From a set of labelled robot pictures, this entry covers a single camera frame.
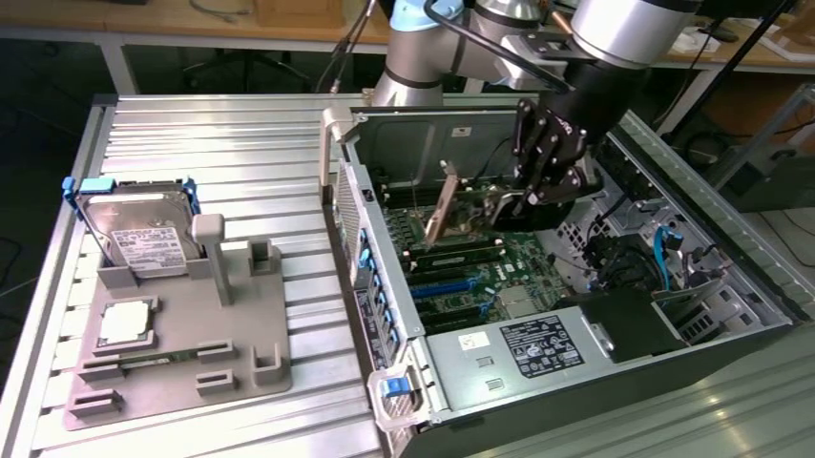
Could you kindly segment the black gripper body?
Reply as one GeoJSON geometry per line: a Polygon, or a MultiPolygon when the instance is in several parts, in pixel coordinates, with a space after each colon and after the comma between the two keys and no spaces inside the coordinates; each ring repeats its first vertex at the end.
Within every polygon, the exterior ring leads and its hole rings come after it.
{"type": "Polygon", "coordinates": [[[564,79],[575,89],[549,93],[547,108],[585,131],[587,145],[596,144],[619,123],[649,75],[649,68],[632,70],[603,61],[568,64],[564,79]]]}

